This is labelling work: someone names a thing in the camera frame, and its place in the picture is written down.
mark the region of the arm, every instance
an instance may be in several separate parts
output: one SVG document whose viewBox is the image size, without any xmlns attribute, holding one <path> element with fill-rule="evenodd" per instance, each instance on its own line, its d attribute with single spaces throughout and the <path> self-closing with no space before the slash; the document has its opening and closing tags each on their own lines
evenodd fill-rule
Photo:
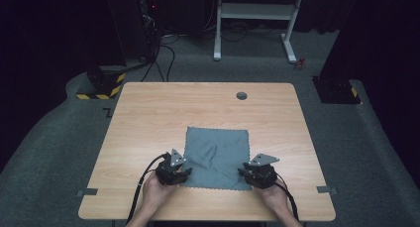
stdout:
<svg viewBox="0 0 420 227">
<path fill-rule="evenodd" d="M 143 185 L 143 200 L 127 227 L 146 227 L 155 212 L 175 191 L 177 185 L 162 185 L 153 171 Z"/>
<path fill-rule="evenodd" d="M 279 179 L 276 181 L 284 187 L 284 183 Z M 265 205 L 277 216 L 278 220 L 286 227 L 301 227 L 290 209 L 287 206 L 287 196 L 284 191 L 276 185 L 266 189 L 254 188 L 260 195 Z"/>
</svg>

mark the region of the dark background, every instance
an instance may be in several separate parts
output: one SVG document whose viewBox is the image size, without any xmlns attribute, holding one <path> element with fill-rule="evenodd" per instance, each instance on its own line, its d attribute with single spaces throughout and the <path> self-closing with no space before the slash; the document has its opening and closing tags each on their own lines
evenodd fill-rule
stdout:
<svg viewBox="0 0 420 227">
<path fill-rule="evenodd" d="M 95 4 L 98 0 L 84 1 L 102 11 L 94 14 L 97 17 L 110 16 L 103 4 Z M 197 25 L 208 20 L 212 0 L 159 3 L 167 25 L 177 24 L 178 30 L 190 25 L 197 32 Z M 418 186 L 419 4 L 420 0 L 303 0 L 295 25 L 297 32 L 342 30 L 328 58 L 336 67 L 334 74 L 343 75 L 344 71 L 344 79 L 363 82 L 388 139 Z M 69 0 L 0 0 L 0 84 L 5 97 L 0 106 L 1 169 L 31 128 L 66 98 L 66 83 L 85 71 L 73 49 L 68 5 Z M 108 25 L 83 33 L 94 38 L 94 34 L 103 36 L 113 30 L 115 27 Z M 94 50 L 98 46 L 92 43 L 95 41 L 90 41 L 89 47 Z M 104 62 L 106 58 L 95 59 Z"/>
</svg>

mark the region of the human hand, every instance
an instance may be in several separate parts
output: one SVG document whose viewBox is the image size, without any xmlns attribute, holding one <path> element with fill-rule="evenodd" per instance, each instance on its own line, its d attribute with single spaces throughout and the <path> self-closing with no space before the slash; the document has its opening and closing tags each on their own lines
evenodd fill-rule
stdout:
<svg viewBox="0 0 420 227">
<path fill-rule="evenodd" d="M 127 227 L 146 226 L 155 212 L 166 202 L 167 198 L 176 190 L 177 185 L 162 185 L 153 171 L 143 184 L 142 205 L 136 210 Z"/>
<path fill-rule="evenodd" d="M 285 188 L 285 184 L 281 180 L 277 179 L 275 182 Z M 262 198 L 264 204 L 274 212 L 284 226 L 302 226 L 288 208 L 287 195 L 280 187 L 276 185 L 265 189 L 254 187 L 254 191 Z"/>
</svg>

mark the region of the yellow and black hazard tape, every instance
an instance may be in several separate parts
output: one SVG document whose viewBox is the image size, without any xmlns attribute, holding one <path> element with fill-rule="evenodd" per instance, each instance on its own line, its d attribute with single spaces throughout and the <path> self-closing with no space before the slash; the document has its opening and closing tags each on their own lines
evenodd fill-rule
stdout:
<svg viewBox="0 0 420 227">
<path fill-rule="evenodd" d="M 104 93 L 77 93 L 77 98 L 81 100 L 90 100 L 90 99 L 100 99 L 100 100 L 107 100 L 107 99 L 113 99 L 115 96 L 117 96 L 118 92 L 120 91 L 121 84 L 123 83 L 124 78 L 126 77 L 126 73 L 123 73 L 117 77 L 117 80 L 115 84 L 113 84 L 112 87 L 114 87 L 109 94 Z"/>
</svg>

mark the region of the gray cloth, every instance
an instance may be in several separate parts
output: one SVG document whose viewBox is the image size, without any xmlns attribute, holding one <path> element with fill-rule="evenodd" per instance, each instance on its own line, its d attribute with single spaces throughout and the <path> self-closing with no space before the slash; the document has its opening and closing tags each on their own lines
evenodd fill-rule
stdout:
<svg viewBox="0 0 420 227">
<path fill-rule="evenodd" d="M 188 127 L 183 170 L 192 173 L 183 186 L 251 190 L 238 168 L 250 160 L 247 130 L 221 130 Z"/>
</svg>

